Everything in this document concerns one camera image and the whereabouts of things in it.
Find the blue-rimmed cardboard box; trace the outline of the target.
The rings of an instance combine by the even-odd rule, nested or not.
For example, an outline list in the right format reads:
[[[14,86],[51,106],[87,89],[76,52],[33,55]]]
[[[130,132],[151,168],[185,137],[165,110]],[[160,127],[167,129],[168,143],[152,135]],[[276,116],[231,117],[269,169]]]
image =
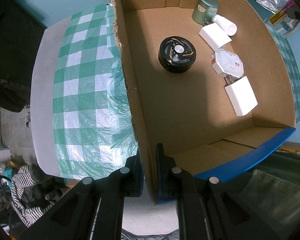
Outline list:
[[[226,49],[239,56],[258,105],[237,116],[225,81],[211,66],[213,53],[192,19],[198,0],[112,0],[135,137],[146,184],[158,197],[156,145],[192,175],[228,181],[243,172],[239,163],[262,161],[295,132],[292,87],[268,28],[246,0],[217,0],[219,14],[238,31]],[[196,60],[184,73],[164,69],[161,42],[189,40]]]

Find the white charger cube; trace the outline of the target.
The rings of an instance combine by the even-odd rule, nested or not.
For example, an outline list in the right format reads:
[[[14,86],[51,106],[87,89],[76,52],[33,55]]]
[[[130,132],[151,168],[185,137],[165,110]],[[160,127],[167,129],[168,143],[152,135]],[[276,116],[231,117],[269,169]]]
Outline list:
[[[225,91],[237,116],[247,115],[258,105],[252,86],[246,76],[225,86]]]

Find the grey-lidded round jar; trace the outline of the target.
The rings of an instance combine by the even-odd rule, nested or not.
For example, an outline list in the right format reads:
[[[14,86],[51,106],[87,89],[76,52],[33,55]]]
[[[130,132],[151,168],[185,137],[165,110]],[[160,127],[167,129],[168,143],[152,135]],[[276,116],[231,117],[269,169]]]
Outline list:
[[[189,40],[180,36],[170,36],[161,42],[158,59],[167,71],[184,73],[194,64],[196,49]]]

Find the white octagonal box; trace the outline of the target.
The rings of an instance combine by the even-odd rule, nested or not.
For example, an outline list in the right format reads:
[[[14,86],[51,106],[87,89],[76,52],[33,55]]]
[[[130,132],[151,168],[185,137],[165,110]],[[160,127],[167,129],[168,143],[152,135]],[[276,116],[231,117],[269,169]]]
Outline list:
[[[241,78],[244,74],[243,62],[238,55],[225,49],[219,49],[211,55],[211,66],[222,77],[230,75]]]

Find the white rectangular box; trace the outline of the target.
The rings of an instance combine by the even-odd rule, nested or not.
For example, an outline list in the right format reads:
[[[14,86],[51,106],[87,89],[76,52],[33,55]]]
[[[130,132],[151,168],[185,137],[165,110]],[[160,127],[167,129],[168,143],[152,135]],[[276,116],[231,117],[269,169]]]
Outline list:
[[[211,23],[203,26],[199,35],[213,51],[223,48],[232,41],[232,39],[217,23]]]

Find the white cylindrical bottle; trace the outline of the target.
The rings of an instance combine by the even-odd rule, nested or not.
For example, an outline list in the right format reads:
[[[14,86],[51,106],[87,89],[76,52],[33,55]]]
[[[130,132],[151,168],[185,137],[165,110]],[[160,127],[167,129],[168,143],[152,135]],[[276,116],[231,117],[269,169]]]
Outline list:
[[[237,33],[237,25],[221,15],[216,14],[212,22],[220,26],[228,36],[234,36]]]

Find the teal round tin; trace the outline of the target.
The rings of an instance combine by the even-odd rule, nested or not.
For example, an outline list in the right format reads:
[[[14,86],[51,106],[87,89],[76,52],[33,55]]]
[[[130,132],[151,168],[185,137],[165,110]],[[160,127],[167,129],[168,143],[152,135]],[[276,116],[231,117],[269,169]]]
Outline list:
[[[216,0],[198,0],[192,18],[201,25],[211,24],[219,7],[220,5]]]

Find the green checkered tablecloth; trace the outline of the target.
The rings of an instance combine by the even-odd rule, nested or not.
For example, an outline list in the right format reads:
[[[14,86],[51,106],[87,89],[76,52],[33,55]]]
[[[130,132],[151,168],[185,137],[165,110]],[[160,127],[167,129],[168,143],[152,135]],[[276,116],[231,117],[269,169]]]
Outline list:
[[[63,178],[104,178],[138,150],[114,20],[110,4],[78,12],[61,43],[52,113]]]

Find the striped cloth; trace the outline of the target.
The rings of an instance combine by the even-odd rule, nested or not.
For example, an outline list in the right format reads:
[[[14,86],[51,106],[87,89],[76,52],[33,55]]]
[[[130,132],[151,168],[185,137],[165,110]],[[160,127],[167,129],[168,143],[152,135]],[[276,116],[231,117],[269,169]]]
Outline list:
[[[46,199],[53,179],[36,164],[22,166],[12,177],[11,205],[28,228],[53,206]]]

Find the teal checkered plastic sheet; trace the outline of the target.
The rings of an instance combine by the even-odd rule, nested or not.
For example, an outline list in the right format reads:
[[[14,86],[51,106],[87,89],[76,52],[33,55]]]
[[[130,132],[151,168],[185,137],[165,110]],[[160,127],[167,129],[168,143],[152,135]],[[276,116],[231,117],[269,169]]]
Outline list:
[[[266,27],[272,35],[285,63],[290,84],[292,87],[295,108],[295,122],[298,123],[300,121],[300,72],[298,69],[298,65],[287,38],[279,34],[270,25],[266,24]]]

